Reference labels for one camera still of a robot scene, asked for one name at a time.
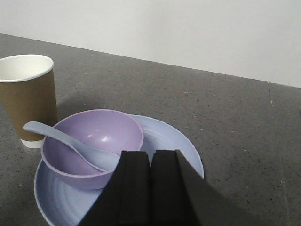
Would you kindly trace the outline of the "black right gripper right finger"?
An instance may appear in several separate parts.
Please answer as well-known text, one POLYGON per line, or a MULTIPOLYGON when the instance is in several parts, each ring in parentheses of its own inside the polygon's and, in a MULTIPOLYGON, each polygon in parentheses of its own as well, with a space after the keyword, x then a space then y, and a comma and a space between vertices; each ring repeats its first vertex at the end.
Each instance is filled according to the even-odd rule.
POLYGON ((264 226, 214 190, 180 150, 157 150, 151 163, 154 226, 264 226))

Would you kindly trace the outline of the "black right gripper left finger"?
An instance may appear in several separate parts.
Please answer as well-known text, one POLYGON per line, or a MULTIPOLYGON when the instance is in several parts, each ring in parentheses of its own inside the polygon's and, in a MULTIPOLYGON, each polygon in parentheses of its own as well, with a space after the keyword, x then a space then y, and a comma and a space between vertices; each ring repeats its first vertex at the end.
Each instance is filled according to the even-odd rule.
POLYGON ((146 152, 123 151, 109 182, 81 226, 150 225, 150 162, 146 152))

